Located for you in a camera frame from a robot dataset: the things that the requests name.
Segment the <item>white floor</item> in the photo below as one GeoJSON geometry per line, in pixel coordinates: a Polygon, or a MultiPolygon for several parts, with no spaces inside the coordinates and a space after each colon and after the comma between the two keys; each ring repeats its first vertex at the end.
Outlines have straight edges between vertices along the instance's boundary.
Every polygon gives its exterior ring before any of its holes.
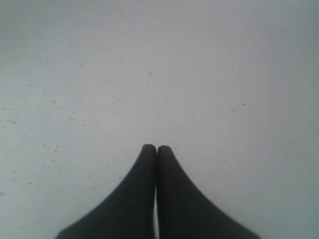
{"type": "Polygon", "coordinates": [[[262,238],[318,239],[318,9],[2,0],[0,238],[54,238],[153,143],[262,238]]]}

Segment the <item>white surface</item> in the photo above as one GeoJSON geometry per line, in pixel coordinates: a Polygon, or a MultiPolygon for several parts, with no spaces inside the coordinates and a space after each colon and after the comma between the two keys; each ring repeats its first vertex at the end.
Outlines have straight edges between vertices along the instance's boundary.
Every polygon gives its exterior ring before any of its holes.
{"type": "Polygon", "coordinates": [[[318,8],[2,0],[0,238],[55,237],[144,143],[262,238],[319,238],[318,8]]]}

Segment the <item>floor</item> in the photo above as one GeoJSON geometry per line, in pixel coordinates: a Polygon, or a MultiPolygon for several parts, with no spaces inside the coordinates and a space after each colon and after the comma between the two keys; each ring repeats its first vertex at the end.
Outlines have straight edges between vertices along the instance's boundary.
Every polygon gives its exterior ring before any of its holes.
{"type": "Polygon", "coordinates": [[[319,238],[318,8],[2,0],[0,238],[54,238],[145,143],[262,238],[319,238]]]}

